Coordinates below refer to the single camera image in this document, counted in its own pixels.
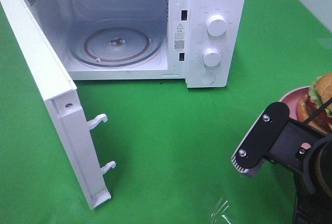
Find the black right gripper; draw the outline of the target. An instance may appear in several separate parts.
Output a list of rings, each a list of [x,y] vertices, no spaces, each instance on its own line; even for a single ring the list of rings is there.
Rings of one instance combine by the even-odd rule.
[[[266,158],[294,173],[305,193],[315,193],[317,186],[310,175],[310,165],[319,148],[331,141],[331,134],[289,119],[277,136]]]

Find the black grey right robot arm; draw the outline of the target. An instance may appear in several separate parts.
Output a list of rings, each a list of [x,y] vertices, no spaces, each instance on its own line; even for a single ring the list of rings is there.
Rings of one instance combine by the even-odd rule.
[[[293,173],[293,223],[331,223],[331,135],[289,119],[268,155]]]

